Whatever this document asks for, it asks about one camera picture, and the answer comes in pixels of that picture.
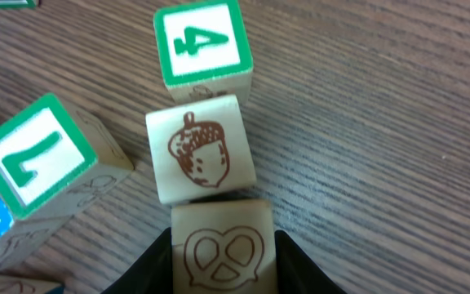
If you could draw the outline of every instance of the wood grain surface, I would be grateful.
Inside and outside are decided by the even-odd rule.
[[[136,172],[10,272],[99,293],[170,225],[144,115],[174,105],[153,14],[177,0],[0,11],[0,123],[53,91]],[[242,115],[278,229],[349,293],[470,293],[470,0],[241,0]]]

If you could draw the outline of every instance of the acorn cap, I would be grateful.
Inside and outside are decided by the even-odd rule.
[[[175,158],[191,156],[193,151],[211,142],[224,139],[224,129],[218,122],[195,122],[195,114],[184,114],[184,127],[170,139],[168,149]]]

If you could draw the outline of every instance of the acorn drawing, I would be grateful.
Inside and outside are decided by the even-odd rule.
[[[202,187],[218,188],[229,173],[229,155],[224,129],[218,122],[195,122],[195,114],[184,114],[184,127],[168,142],[171,156],[183,173]]]

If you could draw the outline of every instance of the green block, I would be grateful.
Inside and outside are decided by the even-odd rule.
[[[162,77],[178,103],[229,94],[242,87],[247,90],[239,91],[237,98],[247,100],[253,58],[237,0],[162,8],[153,23]]]
[[[0,126],[0,195],[29,218],[97,163],[64,105],[48,94]]]
[[[0,0],[0,9],[34,8],[38,0]]]

